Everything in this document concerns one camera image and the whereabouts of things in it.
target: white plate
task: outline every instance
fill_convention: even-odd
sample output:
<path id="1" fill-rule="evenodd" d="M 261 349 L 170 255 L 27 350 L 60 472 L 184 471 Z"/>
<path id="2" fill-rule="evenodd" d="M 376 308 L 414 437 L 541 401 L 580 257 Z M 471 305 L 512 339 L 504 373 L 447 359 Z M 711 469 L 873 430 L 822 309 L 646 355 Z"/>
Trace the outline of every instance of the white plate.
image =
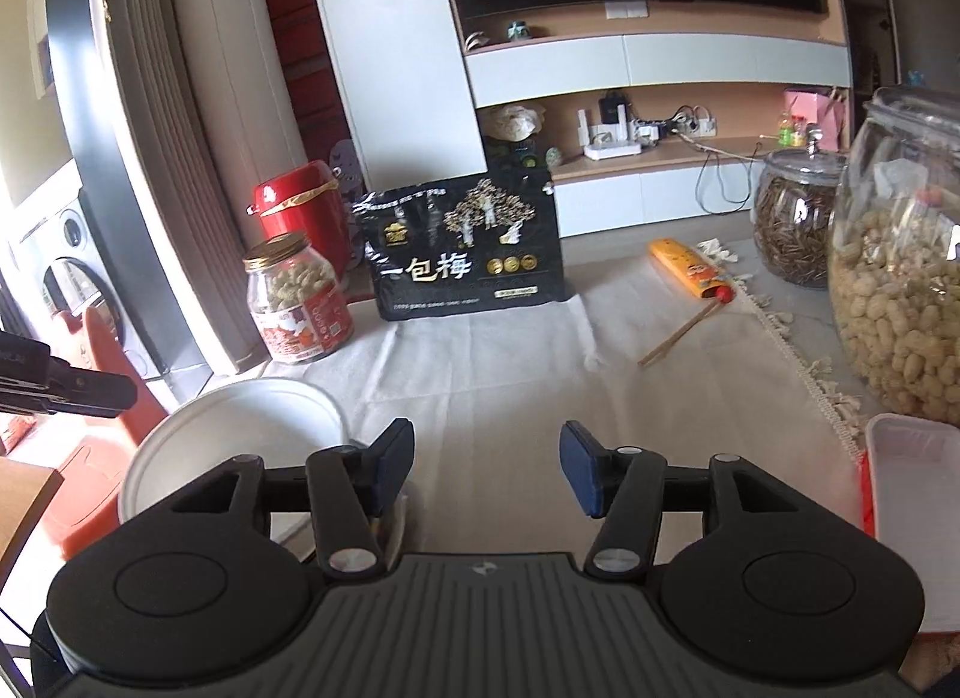
<path id="1" fill-rule="evenodd" d="M 960 430 L 881 414 L 867 425 L 877 540 L 923 583 L 921 633 L 960 631 Z"/>
<path id="2" fill-rule="evenodd" d="M 340 411 L 320 388 L 289 378 L 227 384 L 186 403 L 147 436 L 120 490 L 120 521 L 234 455 L 258 454 L 267 468 L 287 468 L 345 443 Z M 271 538 L 304 559 L 313 550 L 309 524 L 306 514 L 273 514 Z"/>

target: large glass jar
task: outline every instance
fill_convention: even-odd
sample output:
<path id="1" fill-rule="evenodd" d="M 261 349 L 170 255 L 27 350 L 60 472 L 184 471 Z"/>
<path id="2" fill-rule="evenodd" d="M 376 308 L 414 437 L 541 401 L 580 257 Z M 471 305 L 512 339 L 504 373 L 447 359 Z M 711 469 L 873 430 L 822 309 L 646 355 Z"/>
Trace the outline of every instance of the large glass jar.
<path id="1" fill-rule="evenodd" d="M 820 150 L 821 131 L 808 130 L 808 147 L 766 158 L 754 208 L 754 243 L 767 270 L 799 286 L 827 287 L 827 233 L 841 155 Z"/>
<path id="2" fill-rule="evenodd" d="M 960 426 L 960 98 L 877 92 L 837 192 L 829 289 L 883 405 Z"/>
<path id="3" fill-rule="evenodd" d="M 247 305 L 277 362 L 312 362 L 349 340 L 353 319 L 333 266 L 304 233 L 283 233 L 244 257 Z"/>

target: gold lid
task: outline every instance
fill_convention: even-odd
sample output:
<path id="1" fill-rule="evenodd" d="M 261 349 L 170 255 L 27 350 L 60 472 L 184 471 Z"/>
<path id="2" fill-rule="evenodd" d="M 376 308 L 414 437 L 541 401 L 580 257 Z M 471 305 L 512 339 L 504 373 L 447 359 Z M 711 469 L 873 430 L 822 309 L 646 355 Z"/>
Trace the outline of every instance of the gold lid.
<path id="1" fill-rule="evenodd" d="M 283 233 L 258 243 L 243 258 L 243 267 L 247 273 L 256 273 L 284 259 L 299 254 L 310 245 L 305 233 Z"/>

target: tablecloth fringe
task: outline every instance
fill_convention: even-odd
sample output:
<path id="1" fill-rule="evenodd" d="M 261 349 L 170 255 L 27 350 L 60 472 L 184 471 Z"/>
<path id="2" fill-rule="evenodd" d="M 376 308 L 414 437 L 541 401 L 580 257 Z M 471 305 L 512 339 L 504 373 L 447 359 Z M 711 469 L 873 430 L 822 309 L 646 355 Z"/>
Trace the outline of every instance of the tablecloth fringe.
<path id="1" fill-rule="evenodd" d="M 726 263 L 737 262 L 738 259 L 736 254 L 724 249 L 716 238 L 697 244 L 697 249 L 714 266 L 725 271 Z M 860 458 L 863 456 L 863 449 L 857 442 L 857 438 L 863 433 L 863 425 L 861 425 L 859 418 L 860 399 L 839 392 L 837 382 L 827 378 L 833 372 L 832 360 L 824 358 L 812 363 L 803 361 L 800 353 L 789 340 L 790 324 L 793 323 L 794 319 L 792 314 L 767 310 L 771 300 L 766 296 L 751 294 L 747 286 L 750 276 L 734 276 L 732 273 L 728 273 L 728 276 L 747 300 L 747 306 L 750 307 L 752 313 L 757 316 L 760 324 L 773 338 L 781 354 L 794 366 L 800 380 L 810 391 L 810 396 L 817 403 L 824 418 L 830 423 L 851 460 L 859 464 Z"/>

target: washing machine door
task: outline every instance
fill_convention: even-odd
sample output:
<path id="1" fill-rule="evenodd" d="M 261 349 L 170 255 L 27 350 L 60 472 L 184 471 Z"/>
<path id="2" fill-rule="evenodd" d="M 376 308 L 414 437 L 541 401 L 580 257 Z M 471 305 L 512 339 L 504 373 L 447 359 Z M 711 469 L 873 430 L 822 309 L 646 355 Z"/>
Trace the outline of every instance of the washing machine door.
<path id="1" fill-rule="evenodd" d="M 46 299 L 52 313 L 67 311 L 76 317 L 93 306 L 117 339 L 124 343 L 123 317 L 107 284 L 88 265 L 73 257 L 55 259 L 43 274 Z"/>

